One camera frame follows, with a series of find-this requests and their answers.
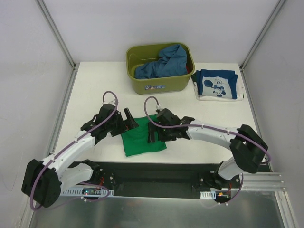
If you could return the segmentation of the green t shirt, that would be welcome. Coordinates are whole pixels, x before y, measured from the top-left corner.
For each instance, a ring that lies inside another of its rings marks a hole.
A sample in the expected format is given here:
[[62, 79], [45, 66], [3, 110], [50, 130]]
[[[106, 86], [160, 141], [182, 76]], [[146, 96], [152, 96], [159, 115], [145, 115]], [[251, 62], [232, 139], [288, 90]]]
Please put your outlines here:
[[148, 152], [160, 152], [167, 149], [166, 143], [157, 141], [148, 143], [148, 117], [135, 118], [139, 127], [121, 134], [126, 157]]

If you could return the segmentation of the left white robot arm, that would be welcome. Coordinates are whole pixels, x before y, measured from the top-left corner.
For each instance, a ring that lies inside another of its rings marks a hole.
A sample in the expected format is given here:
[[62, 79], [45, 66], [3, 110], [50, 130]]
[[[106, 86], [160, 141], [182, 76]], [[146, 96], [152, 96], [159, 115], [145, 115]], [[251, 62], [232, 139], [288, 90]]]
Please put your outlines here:
[[78, 183], [95, 185], [100, 181], [101, 171], [96, 163], [85, 160], [74, 168], [70, 165], [108, 134], [115, 137], [139, 126], [128, 108], [123, 111], [126, 119], [116, 104], [104, 104], [98, 114], [83, 124], [71, 143], [41, 161], [33, 159], [27, 164], [21, 191], [29, 196], [33, 211], [37, 210], [34, 203], [48, 208], [62, 191]]

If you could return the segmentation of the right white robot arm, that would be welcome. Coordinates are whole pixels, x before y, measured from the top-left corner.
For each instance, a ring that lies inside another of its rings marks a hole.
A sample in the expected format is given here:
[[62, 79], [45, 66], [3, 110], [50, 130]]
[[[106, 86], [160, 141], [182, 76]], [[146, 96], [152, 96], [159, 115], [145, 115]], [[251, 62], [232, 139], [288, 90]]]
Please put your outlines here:
[[244, 172], [255, 174], [269, 157], [268, 146], [249, 125], [225, 128], [204, 124], [193, 117], [179, 118], [169, 109], [157, 110], [156, 120], [148, 119], [148, 143], [170, 142], [183, 138], [219, 145], [231, 151], [232, 157], [203, 177], [203, 182], [218, 190]]

